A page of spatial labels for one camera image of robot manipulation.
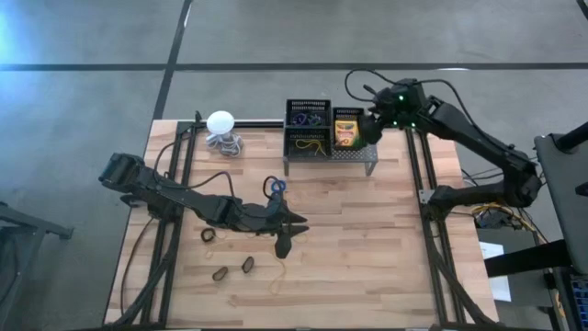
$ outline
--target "concrete floor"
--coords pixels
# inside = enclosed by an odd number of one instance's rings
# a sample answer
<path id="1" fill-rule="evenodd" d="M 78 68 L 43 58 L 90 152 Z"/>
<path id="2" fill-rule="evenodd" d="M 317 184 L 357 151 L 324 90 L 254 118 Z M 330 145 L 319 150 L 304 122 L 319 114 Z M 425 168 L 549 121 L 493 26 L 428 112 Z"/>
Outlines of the concrete floor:
<path id="1" fill-rule="evenodd" d="M 0 64 L 166 63 L 182 0 L 0 3 Z M 572 63 L 588 59 L 588 20 L 573 0 L 198 0 L 179 63 Z M 533 138 L 588 120 L 583 70 L 396 71 L 445 78 L 488 133 L 533 154 Z M 0 200 L 75 227 L 47 237 L 14 329 L 98 326 L 129 209 L 97 176 L 113 152 L 142 154 L 163 72 L 0 72 Z M 175 73 L 163 117 L 217 109 L 281 119 L 287 98 L 358 105 L 345 72 Z M 384 86 L 366 74 L 351 88 Z M 454 101 L 443 86 L 426 92 Z M 490 165 L 458 148 L 470 172 Z M 548 190 L 530 208 L 561 237 Z M 514 325 L 535 318 L 501 317 Z"/>

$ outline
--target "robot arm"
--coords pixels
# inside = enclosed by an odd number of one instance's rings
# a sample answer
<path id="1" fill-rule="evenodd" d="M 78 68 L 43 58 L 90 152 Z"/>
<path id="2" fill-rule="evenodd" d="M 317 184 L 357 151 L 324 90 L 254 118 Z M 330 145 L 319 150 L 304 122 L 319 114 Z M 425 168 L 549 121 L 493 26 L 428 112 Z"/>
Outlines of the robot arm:
<path id="1" fill-rule="evenodd" d="M 192 210 L 208 225 L 235 232 L 277 234 L 276 254 L 285 258 L 292 246 L 290 238 L 307 231 L 306 219 L 288 210 L 282 193 L 273 193 L 267 206 L 243 204 L 232 196 L 204 195 L 187 189 L 145 166 L 136 155 L 114 153 L 98 178 L 102 185 L 134 199 L 147 202 L 149 213 L 159 219 L 174 215 L 177 206 Z M 130 196 L 121 197 L 129 203 Z"/>
<path id="2" fill-rule="evenodd" d="M 482 131 L 464 113 L 438 97 L 424 97 L 423 86 L 415 79 L 402 79 L 392 87 L 372 91 L 375 107 L 359 119 L 360 135 L 376 143 L 384 127 L 414 127 L 435 136 L 461 143 L 472 152 L 500 167 L 504 179 L 473 188 L 440 186 L 425 199 L 427 211 L 445 218 L 458 205 L 500 202 L 513 207 L 528 207 L 537 197 L 541 181 L 528 156 Z"/>

